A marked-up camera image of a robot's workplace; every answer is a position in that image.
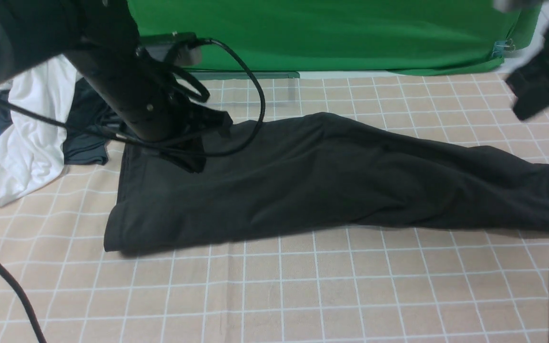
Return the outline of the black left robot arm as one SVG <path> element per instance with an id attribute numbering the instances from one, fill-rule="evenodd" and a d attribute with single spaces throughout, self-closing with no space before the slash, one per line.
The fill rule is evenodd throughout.
<path id="1" fill-rule="evenodd" d="M 231 118 L 209 110 L 206 87 L 183 69 L 194 33 L 174 37 L 163 61 L 140 40 L 125 0 L 0 0 L 0 85 L 64 56 L 126 124 L 139 144 L 201 173 L 203 135 Z"/>

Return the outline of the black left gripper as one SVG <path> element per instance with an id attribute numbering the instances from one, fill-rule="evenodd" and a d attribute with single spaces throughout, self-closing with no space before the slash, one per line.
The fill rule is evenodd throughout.
<path id="1" fill-rule="evenodd" d="M 233 123 L 229 113 L 191 102 L 180 93 L 170 95 L 168 105 L 173 110 L 174 131 L 165 140 L 154 143 L 151 155 L 189 173 L 203 172 L 207 155 L 203 135 L 217 132 L 228 137 Z"/>

